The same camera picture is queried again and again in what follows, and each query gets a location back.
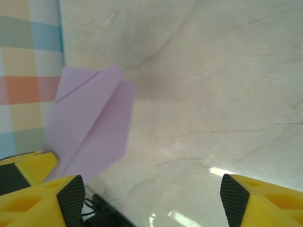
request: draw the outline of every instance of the blue stripe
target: blue stripe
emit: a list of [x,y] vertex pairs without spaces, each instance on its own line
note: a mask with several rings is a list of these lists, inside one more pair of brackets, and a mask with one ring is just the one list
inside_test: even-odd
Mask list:
[[[62,27],[62,15],[61,15],[61,7],[60,7],[60,0],[57,0],[57,8],[58,8],[58,17],[59,17],[59,24],[60,26],[60,34],[61,34],[61,45],[62,45],[62,52],[64,53],[64,35],[63,35],[63,27]],[[62,64],[65,65],[65,54],[62,55]]]
[[0,134],[0,159],[16,155],[14,133]]
[[34,49],[63,52],[61,26],[31,22],[31,27]]

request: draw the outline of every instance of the yellow 3d-printed bracket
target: yellow 3d-printed bracket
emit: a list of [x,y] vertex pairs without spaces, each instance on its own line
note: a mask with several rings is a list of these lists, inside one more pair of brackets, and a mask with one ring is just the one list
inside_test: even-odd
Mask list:
[[82,177],[67,176],[0,196],[0,227],[77,227]]
[[0,160],[0,195],[42,183],[57,162],[53,152],[41,151]]
[[225,174],[221,200],[230,227],[302,227],[303,193]]

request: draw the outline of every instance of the crack in marble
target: crack in marble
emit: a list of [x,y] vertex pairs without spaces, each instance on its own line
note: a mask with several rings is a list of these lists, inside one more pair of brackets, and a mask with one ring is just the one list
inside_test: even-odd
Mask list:
[[231,28],[231,29],[228,29],[225,33],[230,32],[230,31],[232,31],[232,30],[237,30],[237,29],[246,27],[246,26],[248,26],[248,25],[254,24],[254,23],[256,23],[256,22],[259,22],[259,21],[264,20],[264,19],[266,19],[266,18],[272,17],[272,16],[274,16],[274,15],[277,15],[277,14],[280,14],[280,13],[284,13],[284,12],[287,12],[287,11],[290,11],[290,10],[293,10],[293,9],[298,9],[298,8],[301,8],[301,7],[292,7],[292,8],[290,8],[290,9],[285,9],[285,10],[279,11],[279,12],[277,12],[277,13],[270,14],[270,15],[268,15],[268,16],[266,16],[266,17],[261,18],[261,19],[252,21],[252,22],[250,22],[250,23],[248,23],[248,24],[246,24],[246,25],[242,25],[242,26],[233,27],[233,28]]
[[198,77],[198,76],[202,76],[202,75],[204,75],[204,74],[206,74],[206,73],[208,73],[209,71],[205,71],[205,72],[203,72],[203,73],[199,73],[199,74],[196,74],[196,75],[193,75],[193,76],[188,76],[188,77],[185,77],[185,78],[193,78],[193,77]]
[[285,6],[285,5],[288,5],[288,4],[292,4],[292,3],[297,2],[297,1],[299,1],[299,0],[294,0],[294,1],[284,3],[284,4],[281,4],[281,5],[273,6],[273,7],[271,7],[271,9],[274,9],[274,8],[277,8],[277,7],[280,7],[280,6]]
[[292,108],[293,110],[297,109],[298,106],[303,103],[303,98],[300,98],[297,102],[295,102],[294,104],[289,104],[286,103],[290,108]]
[[151,177],[150,179],[141,181],[141,182],[137,182],[135,183],[126,194],[132,194],[136,189],[138,189],[139,187],[141,187],[142,185],[149,183],[151,181],[154,181],[155,179],[159,178],[160,175],[159,174],[155,174],[153,177]]
[[154,54],[148,56],[143,62],[141,62],[140,64],[130,67],[130,68],[126,68],[125,70],[131,70],[131,69],[136,69],[141,67],[142,65],[144,65],[145,63],[147,63],[148,61],[152,61],[153,59],[155,59],[156,57],[159,56],[159,54],[174,40],[174,38],[180,34],[180,31],[182,30],[182,28],[185,26],[185,24],[191,19],[191,17],[193,16],[193,14],[199,9],[199,6],[201,4],[203,4],[204,2],[201,1],[198,4],[196,4],[192,10],[188,13],[188,15],[186,16],[186,18],[180,23],[180,25],[178,26],[176,32],[172,33],[167,41],[163,44],[163,46]]
[[255,54],[255,55],[249,56],[249,53],[247,53],[247,54],[243,54],[243,55],[237,55],[235,57],[246,57],[247,55],[248,55],[247,58],[242,58],[242,59],[247,60],[247,59],[251,59],[251,58],[255,58],[255,57],[265,56],[267,54],[266,53],[261,53],[261,54]]
[[251,51],[251,52],[249,52],[249,53],[244,53],[244,54],[236,55],[235,57],[246,56],[246,55],[248,55],[248,54],[250,54],[250,53],[254,53],[254,52],[256,52],[256,51],[258,51],[258,50],[254,50],[254,51]]
[[165,165],[168,165],[168,164],[173,164],[173,163],[176,163],[176,162],[179,162],[179,161],[199,161],[199,160],[202,160],[203,157],[184,157],[184,158],[175,158],[173,160],[168,160],[168,161],[165,161],[165,162],[161,162],[159,164],[156,164],[155,166],[156,167],[161,167],[161,166],[165,166]]
[[175,138],[181,138],[181,137],[185,137],[185,136],[191,136],[191,135],[197,135],[197,134],[203,134],[203,133],[257,132],[257,131],[264,131],[264,130],[266,130],[269,127],[274,126],[274,125],[288,125],[288,124],[298,124],[298,125],[300,125],[300,124],[303,124],[303,122],[277,123],[277,124],[272,124],[272,125],[268,126],[267,128],[256,129],[256,130],[197,131],[197,132],[193,132],[193,133],[189,133],[189,134],[185,134],[185,135],[180,135],[180,136],[177,136]]
[[[300,124],[303,124],[303,123],[281,123],[281,124],[274,124],[274,125],[287,125],[287,124],[298,124],[298,125],[300,125]],[[241,163],[245,159],[253,156],[254,154],[263,151],[265,148],[270,148],[272,146],[280,146],[281,144],[284,144],[285,141],[288,141],[292,137],[293,137],[293,134],[287,135],[285,133],[281,133],[279,136],[277,136],[276,138],[272,139],[272,143],[271,144],[265,144],[265,145],[261,145],[259,147],[256,147],[251,152],[249,152],[248,154],[246,154],[245,156],[243,156],[240,160],[233,162],[233,164]]]

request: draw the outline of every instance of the plaid fabric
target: plaid fabric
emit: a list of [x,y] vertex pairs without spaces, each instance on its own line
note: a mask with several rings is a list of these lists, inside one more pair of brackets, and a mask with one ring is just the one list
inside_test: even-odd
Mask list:
[[62,67],[58,1],[1,1],[0,158],[41,150]]

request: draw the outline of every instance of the black cable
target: black cable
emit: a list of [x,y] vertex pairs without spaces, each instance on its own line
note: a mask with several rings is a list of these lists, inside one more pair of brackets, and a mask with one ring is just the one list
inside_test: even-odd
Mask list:
[[91,215],[91,214],[93,214],[93,213],[96,212],[96,209],[95,209],[95,206],[94,206],[94,203],[93,203],[92,200],[90,200],[90,199],[88,199],[88,198],[85,198],[84,203],[85,203],[85,205],[87,205],[89,208],[93,209],[93,211],[92,211],[92,212],[89,212],[89,213],[81,214],[81,217],[84,217],[84,216],[87,216],[87,215]]
[[81,217],[84,217],[84,216],[87,216],[87,215],[91,215],[91,214],[93,214],[93,213],[95,213],[95,211],[92,211],[92,212],[86,213],[86,214],[81,214]]

